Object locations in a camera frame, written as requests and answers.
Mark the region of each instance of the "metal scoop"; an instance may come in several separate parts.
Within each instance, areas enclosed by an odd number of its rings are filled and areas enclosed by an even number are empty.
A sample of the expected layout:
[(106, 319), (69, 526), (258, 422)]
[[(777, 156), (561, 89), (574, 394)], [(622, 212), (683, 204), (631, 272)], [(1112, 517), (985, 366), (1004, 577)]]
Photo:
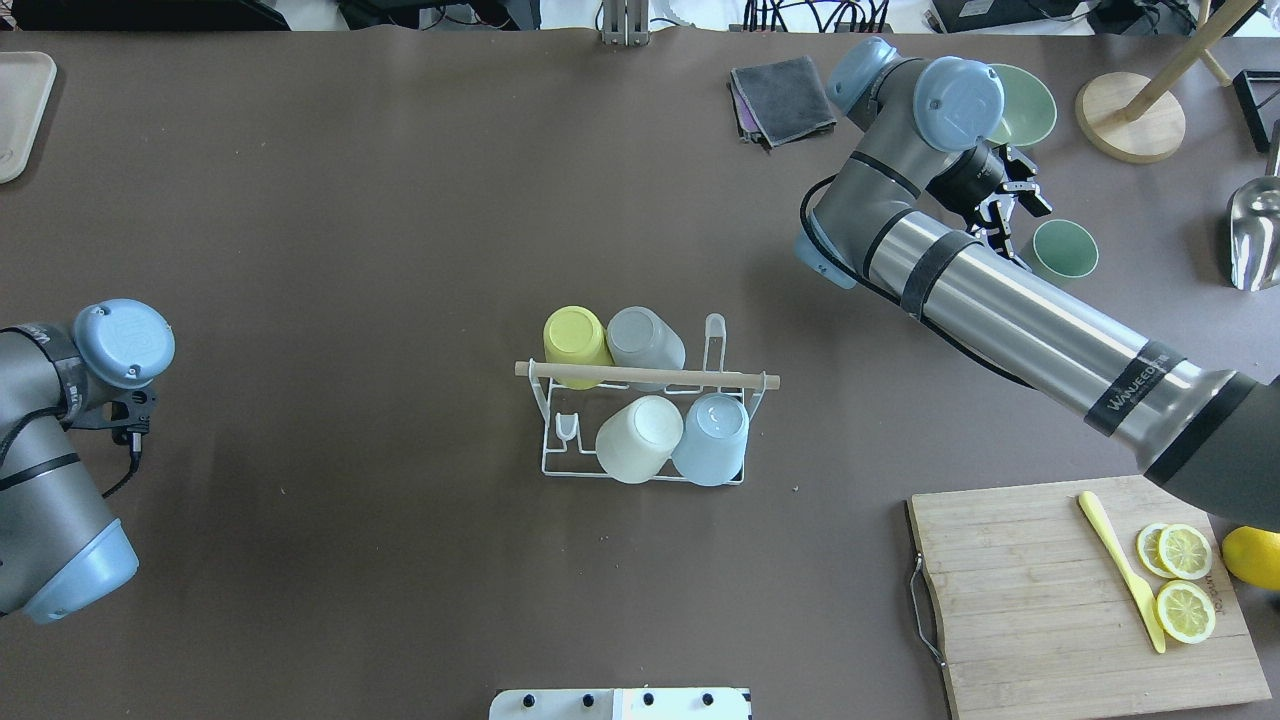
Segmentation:
[(1280, 120), (1271, 131), (1267, 170), (1231, 195), (1231, 283), (1248, 291), (1280, 283)]

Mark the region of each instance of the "cup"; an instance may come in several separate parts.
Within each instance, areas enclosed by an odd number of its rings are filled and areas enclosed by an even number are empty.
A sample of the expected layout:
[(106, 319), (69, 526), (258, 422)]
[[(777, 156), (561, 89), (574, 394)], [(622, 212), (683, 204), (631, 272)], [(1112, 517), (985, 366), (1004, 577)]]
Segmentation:
[[(605, 333), (613, 363), (626, 368), (684, 370), (685, 343), (676, 331), (648, 307), (626, 307), (609, 320)], [(631, 383), (644, 391), (667, 387), (662, 383)]]
[(1057, 124), (1057, 105), (1053, 94), (1038, 77), (1014, 65), (992, 64), (1005, 86), (1005, 114), (991, 133), (996, 145), (1027, 147), (1048, 137)]
[(614, 479), (643, 483), (662, 470), (682, 434), (680, 410), (660, 395), (646, 395), (600, 425), (595, 457)]
[(1071, 220), (1048, 220), (1036, 228), (1021, 259), (1039, 278), (1064, 287), (1098, 266), (1098, 243), (1089, 231)]
[[(543, 325), (543, 350), (548, 363), (570, 365), (613, 365), (604, 325), (586, 307), (568, 305), (552, 313)], [(600, 380), (558, 380), (567, 388), (589, 389)]]
[(742, 470), (749, 427), (746, 407), (736, 397), (704, 395), (689, 409), (685, 434), (671, 461), (691, 483), (722, 486)]

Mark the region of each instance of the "blue joint cap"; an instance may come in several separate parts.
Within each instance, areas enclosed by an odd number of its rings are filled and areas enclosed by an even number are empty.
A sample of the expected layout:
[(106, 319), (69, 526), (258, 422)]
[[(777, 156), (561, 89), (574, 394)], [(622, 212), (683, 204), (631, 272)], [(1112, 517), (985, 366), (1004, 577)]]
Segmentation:
[(113, 520), (63, 565), (22, 611), (36, 624), (47, 625), (111, 593), (137, 571), (138, 556), (120, 520)]
[(72, 325), (84, 364), (124, 389), (146, 387), (173, 361), (173, 331), (137, 300), (108, 300), (81, 310)]
[(845, 54), (827, 81), (827, 99), (845, 115), (876, 78), (893, 61), (897, 50), (878, 37), (869, 37)]
[[(831, 240), (827, 238), (827, 233), (823, 232), (822, 225), (818, 224), (818, 218), (810, 214), (809, 222), (813, 224), (813, 231), (818, 234), (818, 242), (820, 242), (822, 246), (828, 252), (831, 252), (836, 258), (840, 258), (840, 254), (836, 252), (835, 247), (832, 247)], [(840, 268), (832, 265), (831, 260), (827, 260), (826, 258), (823, 258), (822, 252), (818, 252), (818, 249), (814, 247), (813, 242), (809, 240), (809, 234), (804, 232), (804, 228), (800, 228), (800, 234), (796, 236), (796, 241), (795, 245), (792, 245), (792, 250), (795, 251), (796, 258), (801, 263), (812, 268), (819, 275), (835, 283), (837, 287), (841, 287), (844, 290), (852, 290), (858, 287), (858, 281), (849, 277), (849, 274), (841, 270)]]
[(915, 128), (934, 150), (963, 152), (991, 137), (1005, 113), (996, 70), (977, 60), (938, 58), (915, 82)]

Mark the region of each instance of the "knife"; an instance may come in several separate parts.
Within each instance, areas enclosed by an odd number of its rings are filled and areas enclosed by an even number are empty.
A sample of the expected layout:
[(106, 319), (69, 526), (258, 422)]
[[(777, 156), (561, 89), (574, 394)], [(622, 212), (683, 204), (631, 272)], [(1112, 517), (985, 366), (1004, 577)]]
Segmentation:
[(1129, 594), (1138, 603), (1138, 612), (1142, 615), (1143, 624), (1147, 625), (1151, 644), (1156, 652), (1165, 652), (1165, 629), (1156, 620), (1156, 596), (1151, 593), (1151, 585), (1129, 566), (1129, 559), (1120, 550), (1120, 541), (1116, 539), (1116, 532), (1111, 528), (1111, 520), (1107, 518), (1107, 511), (1102, 509), (1098, 496), (1084, 491), (1080, 493), (1079, 501), (1080, 510), (1084, 510), (1084, 516), (1093, 525), (1093, 532), (1098, 533), (1098, 538), (1111, 555), (1111, 560), (1120, 569), (1124, 584), (1129, 587)]

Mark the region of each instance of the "brown table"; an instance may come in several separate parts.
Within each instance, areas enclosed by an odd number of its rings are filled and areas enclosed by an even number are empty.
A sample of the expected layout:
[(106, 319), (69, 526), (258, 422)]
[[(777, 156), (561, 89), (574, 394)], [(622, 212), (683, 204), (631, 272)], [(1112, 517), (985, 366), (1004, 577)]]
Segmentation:
[[(835, 36), (664, 31), (8, 33), (58, 82), (0, 186), (4, 322), (141, 299), (178, 356), (111, 506), (142, 559), (58, 624), (0, 621), (5, 717), (468, 717), (503, 688), (733, 684), (756, 717), (942, 717), (905, 583), (911, 493), (1128, 474), (1079, 418), (791, 256), (796, 206), (858, 131), (741, 145), (728, 69)], [(1070, 118), (1175, 38), (895, 38), (1023, 65), (1062, 111), (1034, 149), (1102, 264), (1073, 292), (1207, 368), (1280, 372), (1280, 293), (1220, 270), (1262, 170), (1229, 90), (1119, 164)], [(1230, 70), (1280, 46), (1226, 40)], [(1016, 220), (1020, 237), (1034, 228)], [(553, 309), (632, 304), (782, 375), (736, 488), (544, 478), (512, 361)], [(104, 484), (122, 454), (74, 438)], [(1277, 598), (1238, 587), (1268, 676)], [(1274, 717), (1275, 702), (1185, 717)]]

